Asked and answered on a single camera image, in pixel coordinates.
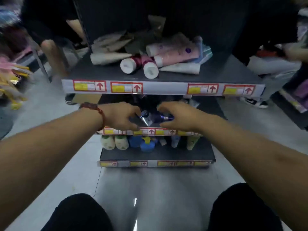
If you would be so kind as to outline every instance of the gray pants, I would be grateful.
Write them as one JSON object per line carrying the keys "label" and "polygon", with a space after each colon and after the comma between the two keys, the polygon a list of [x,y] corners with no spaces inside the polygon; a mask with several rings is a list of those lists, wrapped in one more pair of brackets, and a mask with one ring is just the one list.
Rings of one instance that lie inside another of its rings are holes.
{"label": "gray pants", "polygon": [[267,101],[271,95],[282,89],[301,68],[301,62],[289,62],[283,58],[259,58],[252,56],[248,68],[257,75],[265,74],[265,90],[259,101]]}

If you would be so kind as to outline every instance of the red arrow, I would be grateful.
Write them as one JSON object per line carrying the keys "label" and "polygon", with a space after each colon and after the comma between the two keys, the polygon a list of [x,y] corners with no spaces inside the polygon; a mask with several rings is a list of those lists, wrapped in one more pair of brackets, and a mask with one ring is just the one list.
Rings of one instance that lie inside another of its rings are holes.
{"label": "red arrow", "polygon": [[138,92],[138,89],[140,89],[141,87],[139,87],[138,84],[137,84],[137,85],[134,86],[134,88],[136,89],[136,92]]}
{"label": "red arrow", "polygon": [[252,89],[251,88],[247,88],[246,89],[246,94],[248,94],[250,91],[252,91]]}
{"label": "red arrow", "polygon": [[100,82],[97,84],[97,86],[99,87],[100,90],[102,89],[102,87],[104,87],[104,85],[102,85]]}
{"label": "red arrow", "polygon": [[211,86],[211,87],[210,87],[210,90],[212,90],[212,93],[213,93],[213,90],[216,90],[216,87]]}

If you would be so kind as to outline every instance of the red bracelet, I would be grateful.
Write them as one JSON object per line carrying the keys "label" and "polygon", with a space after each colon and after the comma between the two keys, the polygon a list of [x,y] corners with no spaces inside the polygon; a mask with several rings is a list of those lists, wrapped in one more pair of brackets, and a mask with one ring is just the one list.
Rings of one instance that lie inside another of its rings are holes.
{"label": "red bracelet", "polygon": [[101,114],[101,116],[103,117],[102,128],[100,128],[98,131],[101,131],[105,127],[105,120],[106,120],[105,114],[104,114],[104,112],[100,108],[98,108],[97,104],[92,104],[92,103],[89,103],[89,102],[85,102],[85,103],[80,105],[80,108],[88,108],[88,109],[92,109],[92,110],[97,110],[98,113]]}

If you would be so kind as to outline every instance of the tile floor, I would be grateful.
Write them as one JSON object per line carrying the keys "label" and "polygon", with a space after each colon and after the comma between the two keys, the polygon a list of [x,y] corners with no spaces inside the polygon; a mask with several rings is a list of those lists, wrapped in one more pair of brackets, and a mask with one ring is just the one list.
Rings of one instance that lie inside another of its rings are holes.
{"label": "tile floor", "polygon": [[[69,61],[74,63],[74,57],[69,55]],[[40,70],[35,77],[26,92],[29,100],[14,111],[9,136],[77,109],[65,103],[59,78],[50,84]],[[219,103],[229,121],[308,154],[308,132],[272,102],[267,110],[234,98],[219,99]],[[76,193],[93,196],[105,208],[115,231],[133,230],[136,219],[138,230],[205,230],[217,196],[243,182],[215,148],[217,162],[208,169],[100,168],[96,162],[101,149],[99,136],[91,137],[7,231],[39,231],[60,201]]]}

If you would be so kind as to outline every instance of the black and white sneaker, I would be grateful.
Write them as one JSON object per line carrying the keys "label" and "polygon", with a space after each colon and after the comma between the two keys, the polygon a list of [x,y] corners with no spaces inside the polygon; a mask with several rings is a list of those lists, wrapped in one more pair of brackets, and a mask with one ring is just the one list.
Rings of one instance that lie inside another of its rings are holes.
{"label": "black and white sneaker", "polygon": [[240,100],[247,103],[247,104],[253,105],[253,106],[255,106],[259,109],[266,109],[269,106],[267,101],[261,101],[260,102],[260,101],[254,100],[254,99],[248,99],[246,97],[241,97]]}
{"label": "black and white sneaker", "polygon": [[73,102],[72,102],[74,96],[75,96],[74,93],[66,94],[66,95],[65,95],[65,102],[66,102],[67,104],[69,104],[69,105],[77,104],[77,103],[73,103]]}

